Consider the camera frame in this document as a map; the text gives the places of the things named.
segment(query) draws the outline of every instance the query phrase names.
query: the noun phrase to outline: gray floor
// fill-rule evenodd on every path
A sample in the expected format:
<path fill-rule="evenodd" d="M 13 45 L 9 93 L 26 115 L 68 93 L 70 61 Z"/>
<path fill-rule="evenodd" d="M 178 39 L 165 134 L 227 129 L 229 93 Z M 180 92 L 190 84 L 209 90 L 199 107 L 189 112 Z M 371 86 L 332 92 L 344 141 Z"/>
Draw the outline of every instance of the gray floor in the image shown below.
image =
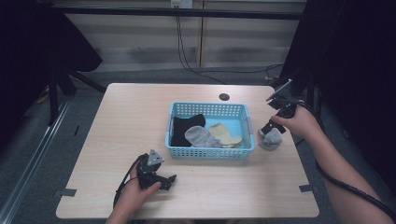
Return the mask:
<path fill-rule="evenodd" d="M 245 71 L 247 69 L 227 68 L 227 70 Z M 272 70 L 268 75 L 273 77 L 279 71 L 279 69 Z M 245 74 L 216 72 L 204 73 L 204 75 L 233 85 L 265 85 L 267 84 L 265 77 L 268 76 L 265 72 Z M 104 86 L 113 82 L 220 84 L 214 79 L 202 77 L 184 69 L 90 73 L 87 76 Z M 33 181 L 30 183 L 21 203 L 18 204 L 18 210 L 13 215 L 12 223 L 104 223 L 104 220 L 65 220 L 59 219 L 55 215 L 60 198 L 53 197 L 53 193 L 55 190 L 63 189 L 66 186 L 103 98 L 101 92 L 77 80 L 74 80 L 74 82 L 78 92 L 72 97 L 61 95 L 62 99 L 70 99 L 71 104 L 59 130 L 49 145 L 47 153 L 43 156 L 37 172 L 35 172 Z M 35 149 L 47 130 L 49 106 L 48 101 L 40 105 L 32 105 L 21 120 L 21 127 L 10 141 L 7 152 L 2 154 L 0 160 L 0 170 L 2 171 L 0 173 L 0 205 L 2 207 L 17 186 L 20 176 L 25 171 L 26 165 L 34 155 Z M 325 104 L 322 107 L 322 119 L 327 135 L 339 151 L 372 184 L 383 201 L 389 204 L 391 208 L 396 209 L 394 197 L 381 178 L 363 159 L 353 141 L 345 138 L 342 125 Z M 297 149 L 308 180 L 315 189 L 314 193 L 320 214 L 315 218 L 281 218 L 274 220 L 274 223 L 338 223 L 324 188 L 323 180 L 315 169 L 315 158 L 312 151 L 305 142 L 299 144 Z M 207 221 L 206 223 L 220 223 L 220 220 Z"/>

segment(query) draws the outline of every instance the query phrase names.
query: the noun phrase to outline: black cord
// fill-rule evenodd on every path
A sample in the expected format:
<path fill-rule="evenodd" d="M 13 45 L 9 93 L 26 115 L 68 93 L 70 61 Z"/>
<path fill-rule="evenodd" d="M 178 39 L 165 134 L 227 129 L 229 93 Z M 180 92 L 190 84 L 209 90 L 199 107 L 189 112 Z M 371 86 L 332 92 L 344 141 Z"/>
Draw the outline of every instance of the black cord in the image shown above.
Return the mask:
<path fill-rule="evenodd" d="M 184 51 L 184 45 L 183 45 L 183 38 L 182 38 L 182 34 L 181 34 L 181 26 L 180 26 L 180 17 L 177 17 L 177 37 L 178 37 L 178 41 L 177 41 L 177 52 L 178 52 L 178 58 L 180 60 L 181 65 L 184 67 L 184 69 L 186 69 L 189 72 L 194 73 L 195 75 L 198 75 L 200 77 L 207 77 L 210 78 L 212 80 L 215 80 L 221 84 L 227 85 L 227 83 L 216 79 L 214 77 L 210 77 L 210 76 L 205 76 L 203 75 L 203 73 L 238 73 L 238 74 L 253 74 L 253 73 L 262 73 L 265 72 L 267 74 L 267 76 L 269 77 L 268 71 L 272 70 L 274 68 L 277 68 L 279 66 L 282 66 L 283 63 L 278 63 L 278 64 L 271 64 L 269 66 L 267 66 L 265 69 L 261 69 L 261 70 L 256 70 L 256 71 L 233 71 L 233 70 L 213 70 L 213 71 L 196 71 L 194 69 L 192 69 L 187 61 L 187 57 L 186 57 L 186 53 Z M 184 57 L 184 62 L 181 58 L 181 54 L 180 52 L 182 52 L 183 57 Z"/>
<path fill-rule="evenodd" d="M 136 166 L 137 162 L 140 161 L 140 159 L 143 157 L 143 155 L 140 155 L 135 161 L 134 163 L 132 163 L 131 167 L 129 168 L 128 172 L 126 173 L 125 177 L 122 179 L 119 188 L 116 190 L 116 195 L 114 196 L 114 202 L 113 202 L 113 208 L 116 206 L 117 201 L 119 200 L 121 193 L 122 193 L 122 189 L 125 186 L 125 180 L 126 178 L 128 178 L 129 174 L 131 173 L 132 169 L 134 169 L 134 167 Z"/>
<path fill-rule="evenodd" d="M 322 131 L 324 133 L 326 133 L 325 129 L 324 129 L 324 125 L 321 121 L 321 119 L 318 117 L 318 114 L 315 113 L 315 111 L 308 105 L 301 103 L 301 102 L 293 102 L 290 100 L 284 100 L 284 99 L 274 99 L 275 101 L 279 101 L 279 102 L 288 102 L 290 104 L 295 104 L 295 105 L 300 105 L 302 107 L 304 107 L 305 109 L 307 109 L 317 120 L 320 128 L 322 129 Z M 386 206 L 384 203 L 382 203 L 381 201 L 379 201 L 378 199 L 374 198 L 373 196 L 367 194 L 366 192 L 357 189 L 353 186 L 348 185 L 345 182 L 342 182 L 338 179 L 335 179 L 334 177 L 328 175 L 326 172 L 324 172 L 320 165 L 318 164 L 318 161 L 316 161 L 316 167 L 318 172 L 327 180 L 329 180 L 331 183 L 333 183 L 334 185 L 338 186 L 339 188 L 345 189 L 361 198 L 363 198 L 365 201 L 375 205 L 376 207 L 378 207 L 379 209 L 381 209 L 384 213 L 386 213 L 394 223 L 396 223 L 396 213 L 394 211 L 392 211 L 388 206 Z"/>

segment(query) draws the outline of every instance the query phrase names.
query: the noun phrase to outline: human hand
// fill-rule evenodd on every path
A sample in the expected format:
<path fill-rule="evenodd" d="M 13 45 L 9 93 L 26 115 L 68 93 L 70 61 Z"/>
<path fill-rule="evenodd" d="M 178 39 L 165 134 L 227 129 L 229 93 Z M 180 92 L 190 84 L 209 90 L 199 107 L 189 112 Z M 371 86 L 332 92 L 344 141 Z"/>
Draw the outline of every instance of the human hand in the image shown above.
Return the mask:
<path fill-rule="evenodd" d="M 130 179 L 123 187 L 120 198 L 106 224 L 126 223 L 128 218 L 143 206 L 145 201 L 161 187 L 161 182 L 157 182 L 147 189 L 141 189 L 139 179 L 137 178 L 136 166 L 132 169 Z"/>
<path fill-rule="evenodd" d="M 300 105 L 297 105 L 293 118 L 284 119 L 273 115 L 271 120 L 287 127 L 292 133 L 305 139 L 310 137 L 311 134 L 322 133 L 322 130 L 315 117 L 311 114 L 311 112 Z"/>

